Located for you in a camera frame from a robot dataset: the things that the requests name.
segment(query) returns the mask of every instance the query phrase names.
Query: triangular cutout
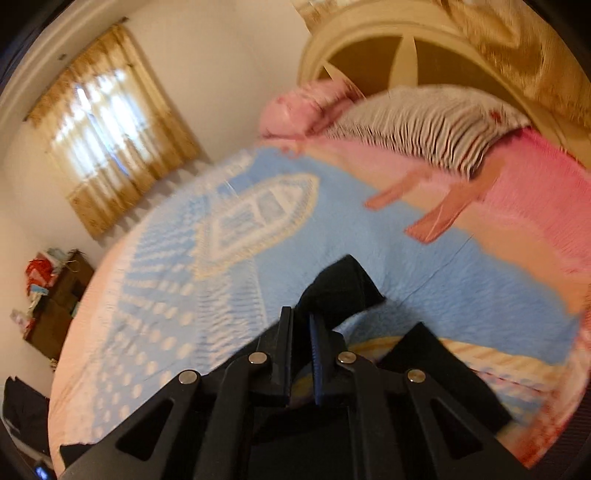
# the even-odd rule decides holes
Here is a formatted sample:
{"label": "triangular cutout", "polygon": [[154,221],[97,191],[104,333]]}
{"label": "triangular cutout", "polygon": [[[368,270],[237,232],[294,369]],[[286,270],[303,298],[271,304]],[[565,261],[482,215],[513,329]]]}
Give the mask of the triangular cutout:
{"label": "triangular cutout", "polygon": [[482,450],[482,442],[441,401],[431,400],[431,409],[454,460]]}
{"label": "triangular cutout", "polygon": [[172,409],[173,401],[170,399],[159,403],[150,414],[119,439],[117,449],[144,462],[149,460]]}

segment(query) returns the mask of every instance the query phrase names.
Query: pink pillow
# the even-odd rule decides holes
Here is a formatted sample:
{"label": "pink pillow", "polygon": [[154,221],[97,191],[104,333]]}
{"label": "pink pillow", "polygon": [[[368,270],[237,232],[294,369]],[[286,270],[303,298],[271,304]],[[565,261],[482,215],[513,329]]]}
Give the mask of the pink pillow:
{"label": "pink pillow", "polygon": [[363,93],[350,81],[315,80],[271,101],[262,112],[264,138],[302,138],[331,126]]}

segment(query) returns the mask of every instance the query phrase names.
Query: sheer curtain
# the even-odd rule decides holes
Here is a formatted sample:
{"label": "sheer curtain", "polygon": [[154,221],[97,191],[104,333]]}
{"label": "sheer curtain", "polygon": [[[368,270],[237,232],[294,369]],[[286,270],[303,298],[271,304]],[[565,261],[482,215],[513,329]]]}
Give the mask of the sheer curtain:
{"label": "sheer curtain", "polygon": [[154,182],[199,155],[121,25],[71,63],[29,119],[46,141],[67,200],[94,238]]}

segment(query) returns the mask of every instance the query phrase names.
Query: pillow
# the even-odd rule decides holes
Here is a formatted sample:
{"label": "pillow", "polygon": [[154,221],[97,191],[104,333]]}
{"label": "pillow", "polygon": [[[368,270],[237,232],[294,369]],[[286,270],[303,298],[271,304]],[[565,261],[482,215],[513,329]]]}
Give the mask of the pillow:
{"label": "pillow", "polygon": [[350,80],[315,80],[269,103],[261,115],[259,133],[264,138],[319,134],[362,98]]}
{"label": "pillow", "polygon": [[423,157],[472,178],[497,140],[529,124],[523,113],[480,90],[401,86],[359,102],[325,135]]}

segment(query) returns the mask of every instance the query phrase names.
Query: gold curtain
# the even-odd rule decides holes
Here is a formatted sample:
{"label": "gold curtain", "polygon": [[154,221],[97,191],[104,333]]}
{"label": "gold curtain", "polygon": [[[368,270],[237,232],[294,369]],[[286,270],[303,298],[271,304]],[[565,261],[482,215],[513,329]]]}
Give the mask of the gold curtain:
{"label": "gold curtain", "polygon": [[70,64],[29,119],[48,145],[67,200],[93,238],[158,179],[199,155],[121,25]]}
{"label": "gold curtain", "polygon": [[526,97],[591,128],[591,82],[560,36],[523,0],[433,0]]}

